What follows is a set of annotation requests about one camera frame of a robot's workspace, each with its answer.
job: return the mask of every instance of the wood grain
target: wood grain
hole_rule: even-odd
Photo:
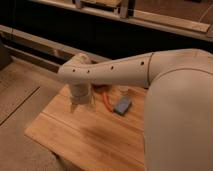
[[[116,87],[108,92],[114,103]],[[143,99],[146,91],[131,88],[132,108],[125,117],[108,112],[101,96],[95,105],[70,113],[65,86],[26,130],[26,135],[84,170],[144,170]]]

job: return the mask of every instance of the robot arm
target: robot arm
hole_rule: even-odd
[[[144,111],[147,171],[213,170],[212,54],[186,49],[90,63],[79,54],[59,70],[74,103],[88,101],[89,83],[149,87]]]
[[[72,103],[85,104],[90,100],[90,83],[148,88],[154,78],[175,60],[210,55],[197,49],[185,49],[91,64],[88,56],[78,54],[60,67],[59,76],[70,85]]]

